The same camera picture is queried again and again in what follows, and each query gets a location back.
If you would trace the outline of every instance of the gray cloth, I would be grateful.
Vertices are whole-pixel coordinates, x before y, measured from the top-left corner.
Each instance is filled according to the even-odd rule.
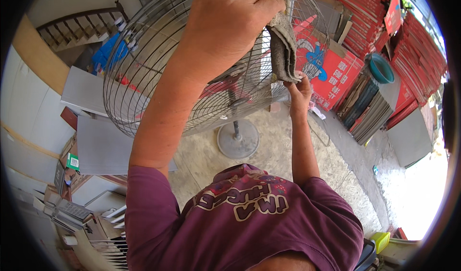
[[[298,83],[301,78],[295,75],[296,39],[289,19],[279,12],[266,26],[271,35],[272,71],[277,79]]]

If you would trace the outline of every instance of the fan guard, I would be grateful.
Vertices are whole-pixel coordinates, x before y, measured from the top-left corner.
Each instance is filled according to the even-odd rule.
[[[113,123],[130,137],[136,134],[158,80],[181,38],[191,2],[152,0],[131,19],[112,49],[104,75],[104,107]],[[285,14],[290,16],[295,34],[298,33],[297,44],[305,44],[316,32],[321,51],[315,53],[315,59],[323,61],[329,39],[322,33],[327,27],[317,4],[314,0],[285,0],[285,3]],[[288,94],[272,73],[269,45],[270,35],[264,29],[241,60],[207,85],[189,115],[183,136],[231,123]],[[312,74],[311,78],[318,70],[314,64],[305,64],[303,71],[308,76]]]

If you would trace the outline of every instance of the fan base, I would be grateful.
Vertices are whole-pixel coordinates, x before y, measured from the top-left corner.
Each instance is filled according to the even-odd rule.
[[[222,126],[218,131],[218,147],[231,159],[250,157],[259,146],[260,136],[255,125],[248,120],[238,120],[238,128],[239,140],[235,136],[233,123]]]

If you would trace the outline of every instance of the person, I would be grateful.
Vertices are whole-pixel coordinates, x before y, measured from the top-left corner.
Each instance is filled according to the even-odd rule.
[[[223,170],[182,212],[168,182],[194,103],[249,51],[284,0],[194,0],[135,135],[125,230],[130,270],[353,270],[363,229],[320,178],[307,123],[311,88],[291,94],[293,182],[249,164]]]

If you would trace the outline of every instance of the purple t-shirt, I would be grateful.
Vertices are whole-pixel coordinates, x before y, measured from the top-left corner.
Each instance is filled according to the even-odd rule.
[[[182,213],[162,173],[134,166],[126,205],[130,270],[246,270],[293,250],[346,271],[363,247],[360,221],[325,181],[301,188],[249,164],[217,174]]]

